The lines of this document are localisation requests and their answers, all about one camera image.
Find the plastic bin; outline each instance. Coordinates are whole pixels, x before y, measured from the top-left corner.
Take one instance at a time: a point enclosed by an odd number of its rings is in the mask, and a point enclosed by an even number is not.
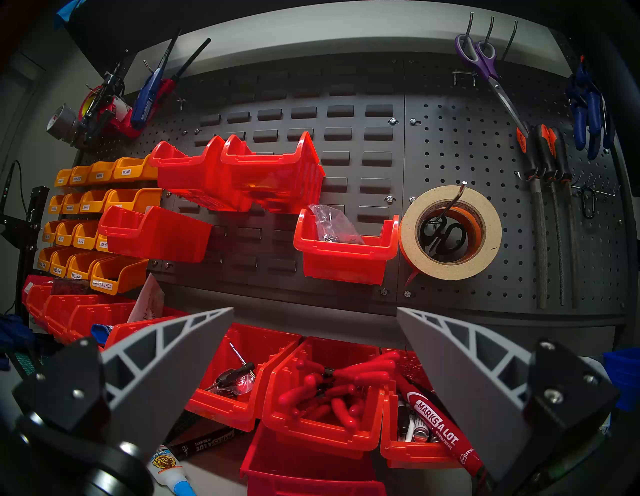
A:
[[[95,242],[98,236],[98,221],[83,221],[77,225],[74,231],[73,245],[83,250],[92,250],[95,248]]]
[[[258,426],[240,467],[248,496],[386,496],[369,455],[359,460],[288,444]]]
[[[78,165],[71,169],[68,186],[84,186],[91,172],[90,165]]]
[[[214,211],[246,212],[251,199],[229,188],[230,172],[220,166],[225,142],[214,136],[202,155],[188,157],[166,141],[156,145],[148,164],[158,169],[158,186]]]
[[[64,277],[67,274],[67,268],[69,267],[69,259],[80,250],[73,246],[65,247],[62,250],[58,250],[51,255],[51,265],[49,266],[49,272],[58,277]]]
[[[320,199],[325,174],[307,131],[295,152],[282,155],[257,155],[232,134],[220,161],[231,166],[231,187],[269,212],[297,214]]]
[[[114,189],[96,189],[87,191],[80,199],[81,214],[100,214],[104,212],[104,201],[107,195]]]
[[[71,176],[71,169],[61,169],[56,175],[55,186],[66,186],[69,184],[69,177]]]
[[[100,184],[101,182],[111,182],[113,178],[113,162],[94,162],[91,165],[91,172],[86,180],[87,184]]]
[[[147,279],[148,259],[109,257],[98,260],[91,270],[91,288],[107,294],[127,292],[142,286]]]
[[[123,339],[132,335],[134,332],[139,331],[140,329],[143,329],[147,326],[152,326],[153,324],[165,320],[175,319],[176,317],[184,317],[185,315],[188,315],[188,313],[181,310],[175,310],[174,308],[165,307],[163,308],[162,315],[164,315],[164,317],[159,317],[157,319],[115,325],[111,330],[109,337],[107,338],[107,342],[104,343],[104,349],[113,346],[117,342],[122,341]]]
[[[73,255],[69,260],[69,264],[67,267],[67,278],[68,279],[79,279],[79,280],[87,280],[89,279],[89,275],[93,269],[93,266],[98,260],[105,259],[107,257],[114,257],[110,253],[101,253],[101,252],[82,252],[77,255]]]
[[[317,238],[316,216],[302,209],[293,246],[304,253],[305,276],[334,281],[382,284],[387,260],[398,250],[399,218],[385,220],[380,236],[362,236],[365,244],[331,243]]]
[[[143,159],[123,157],[114,162],[113,180],[115,182],[156,180],[158,169],[148,164],[149,155]]]
[[[49,334],[60,342],[68,344],[67,327],[71,314],[78,305],[103,305],[107,303],[127,303],[132,300],[106,294],[52,294],[47,298],[42,317]]]
[[[147,207],[159,207],[160,188],[111,189],[104,200],[104,210],[112,205],[134,212],[145,213]]]
[[[300,358],[313,360],[332,369],[341,369],[367,362],[379,354],[380,349],[375,346],[308,337],[273,369],[265,395],[262,421],[269,429],[302,440],[314,450],[349,458],[362,457],[364,451],[371,451],[378,446],[385,401],[384,388],[369,387],[360,430],[351,434],[333,414],[326,422],[294,420],[287,409],[278,404],[278,398],[285,391],[302,385],[304,372],[295,367]]]
[[[382,353],[397,351],[402,358],[408,356],[417,360],[413,351],[383,348]],[[380,436],[380,454],[387,459],[391,468],[460,468],[460,464],[450,455],[443,443],[405,443],[397,440],[398,436],[398,396],[396,382],[389,383],[385,396],[382,414],[382,431]]]
[[[66,248],[64,246],[50,246],[48,248],[42,248],[38,254],[38,269],[49,272],[51,257],[59,250],[66,250]]]
[[[62,201],[65,199],[66,195],[54,195],[49,200],[49,208],[47,210],[50,214],[61,214],[62,212]]]
[[[80,212],[82,193],[69,193],[62,200],[61,214],[77,214]]]
[[[54,242],[60,246],[71,246],[79,220],[63,220],[56,226]]]
[[[42,241],[44,241],[45,243],[55,243],[56,229],[61,222],[64,221],[52,220],[51,222],[47,222],[44,225],[44,229],[42,230]]]
[[[185,409],[241,431],[252,431],[255,419],[262,418],[264,396],[271,372],[298,346],[300,338],[300,334],[233,324],[218,346],[200,386]],[[253,390],[236,399],[205,391],[222,372],[242,366],[229,343],[236,347],[247,362],[253,362],[255,366]]]
[[[113,253],[202,262],[211,224],[160,207],[141,214],[113,206],[102,215],[98,232],[107,237]]]

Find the pegboard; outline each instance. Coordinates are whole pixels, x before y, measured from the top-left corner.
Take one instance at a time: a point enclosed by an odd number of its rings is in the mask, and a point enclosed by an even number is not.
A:
[[[214,225],[201,264],[153,260],[165,280],[201,289],[333,308],[395,314],[395,306],[541,315],[623,313],[627,254],[619,198],[596,203],[579,221],[580,288],[571,309],[566,206],[559,194],[565,252],[566,302],[559,306],[557,244],[548,188],[545,189],[549,251],[547,310],[536,310],[532,207],[515,126],[486,83],[458,77],[458,58],[445,54],[347,54],[273,61],[198,74],[181,80],[133,142],[105,142],[83,163],[143,157],[161,140],[198,155],[215,135],[234,133],[258,153],[292,152],[299,135],[312,134],[326,172],[320,202],[343,209],[359,233],[376,236],[382,222],[402,215],[409,199],[442,184],[459,184],[487,196],[503,223],[502,248],[474,278],[444,282],[426,276],[404,284],[411,272],[399,254],[387,263],[382,286],[319,280],[303,275],[302,254],[292,245],[297,216],[212,212],[175,195],[161,205]],[[557,125],[565,133],[570,166],[583,179],[593,173],[617,185],[611,156],[589,163],[573,147],[571,118],[563,97],[566,79],[510,63],[499,63],[504,87],[524,119]],[[397,123],[389,120],[395,118]],[[420,124],[410,125],[415,118]]]

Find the bolt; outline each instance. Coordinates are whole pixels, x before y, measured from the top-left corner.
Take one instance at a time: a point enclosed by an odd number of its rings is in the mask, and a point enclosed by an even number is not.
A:
[[[557,389],[545,389],[545,398],[552,404],[560,404],[564,401],[564,394]]]
[[[582,378],[587,384],[593,384],[594,386],[597,386],[600,382],[598,378],[592,374],[585,374],[582,376]]]

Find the orange storage bin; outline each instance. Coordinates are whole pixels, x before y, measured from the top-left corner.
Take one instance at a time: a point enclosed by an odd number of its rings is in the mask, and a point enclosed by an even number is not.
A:
[[[51,222],[47,222],[44,225],[44,229],[42,230],[42,241],[45,243],[55,243],[56,242],[56,229],[58,225],[64,222],[62,220],[52,220]]]
[[[69,184],[71,169],[61,169],[56,176],[55,186],[66,186]]]
[[[114,257],[110,253],[101,253],[101,252],[81,252],[77,255],[73,255],[67,267],[67,278],[68,279],[78,279],[78,280],[87,280],[89,279],[89,275],[93,270],[93,266],[98,260],[105,259],[107,257]]]
[[[80,212],[82,193],[69,193],[62,200],[61,214],[77,214]]]
[[[385,220],[380,236],[362,236],[365,244],[331,243],[317,238],[316,216],[302,209],[293,246],[304,253],[305,276],[334,281],[382,284],[387,260],[398,251],[399,218]]]
[[[252,431],[255,419],[262,418],[271,372],[298,346],[300,338],[300,334],[233,324],[220,342],[200,386],[185,409],[241,431]],[[255,366],[253,390],[235,399],[206,391],[222,372],[242,367],[242,362],[229,343],[236,347],[245,361],[253,362]]]
[[[64,246],[50,246],[48,248],[42,248],[38,254],[38,269],[48,272],[49,267],[51,266],[51,257],[59,250],[66,250],[66,248]]]
[[[380,354],[380,349],[366,344],[355,344],[318,337],[306,338],[285,360],[273,369],[264,399],[262,421],[269,428],[292,436],[317,451],[359,458],[365,451],[378,446],[384,388],[369,387],[365,397],[365,410],[360,430],[348,433],[331,413],[322,422],[307,419],[294,420],[278,404],[280,395],[301,386],[305,373],[296,369],[299,359],[312,360],[332,369],[368,362]]]
[[[409,358],[413,363],[418,361],[413,351],[383,348],[382,353],[397,351],[400,354],[399,370],[403,361]],[[426,376],[420,382],[431,390]],[[405,443],[397,440],[398,436],[398,396],[396,382],[391,381],[382,414],[382,431],[380,438],[380,454],[387,459],[391,468],[460,468],[460,464],[451,456],[451,452],[443,443]]]
[[[166,141],[149,155],[150,166],[158,168],[158,186],[215,211],[246,212],[251,198],[229,188],[230,171],[221,167],[225,142],[214,136],[202,155],[188,157]]]
[[[67,274],[67,268],[69,267],[69,259],[77,254],[79,250],[72,246],[63,248],[51,255],[51,265],[49,266],[49,272],[58,277],[64,277]]]
[[[55,195],[49,200],[49,208],[47,210],[50,214],[62,214],[62,201],[64,201],[66,195]]]
[[[60,342],[68,344],[67,328],[71,314],[78,305],[103,305],[107,303],[127,303],[132,300],[106,294],[52,294],[47,298],[42,317],[49,334]]]
[[[79,220],[63,220],[56,226],[54,242],[60,246],[71,246]]]
[[[87,184],[100,184],[101,182],[111,182],[113,178],[113,162],[94,162],[91,165]]]
[[[202,262],[211,224],[160,207],[141,214],[109,207],[98,232],[107,237],[109,250],[130,257]]]
[[[134,212],[145,213],[147,207],[159,207],[162,189],[110,189],[104,199],[104,210],[112,205]]]
[[[156,180],[158,169],[148,164],[149,155],[143,159],[123,157],[114,162],[113,180],[115,182]]]
[[[104,212],[104,202],[107,195],[114,191],[113,189],[94,189],[87,191],[80,199],[81,214],[100,214]]]
[[[91,172],[90,165],[78,165],[71,169],[68,186],[84,186]]]
[[[359,460],[295,446],[258,426],[240,467],[248,496],[387,496],[369,454]]]
[[[148,259],[133,257],[109,257],[98,260],[91,270],[89,281],[92,289],[116,294],[142,286],[147,279]]]
[[[95,248],[95,242],[98,237],[98,221],[82,221],[77,225],[74,231],[73,245],[83,250],[92,250]]]

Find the scissors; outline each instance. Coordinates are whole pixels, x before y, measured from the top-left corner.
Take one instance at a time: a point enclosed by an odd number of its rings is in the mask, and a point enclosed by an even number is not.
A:
[[[487,36],[483,41],[474,43],[474,41],[469,36],[470,28],[471,20],[467,28],[467,34],[456,36],[456,52],[458,53],[458,56],[460,56],[460,58],[468,66],[473,68],[480,77],[489,82],[489,86],[491,86],[491,89],[496,94],[498,99],[502,102],[502,105],[504,105],[504,108],[506,108],[507,112],[514,120],[522,134],[524,134],[525,138],[528,138],[529,130],[520,120],[518,112],[511,103],[511,100],[509,99],[507,94],[504,92],[504,89],[500,84],[500,76],[498,76],[498,73],[493,66],[493,62],[495,61],[497,55],[495,47],[491,43],[489,43],[489,36]],[[465,46],[467,45],[467,43],[469,44],[470,48],[470,56],[465,53]]]

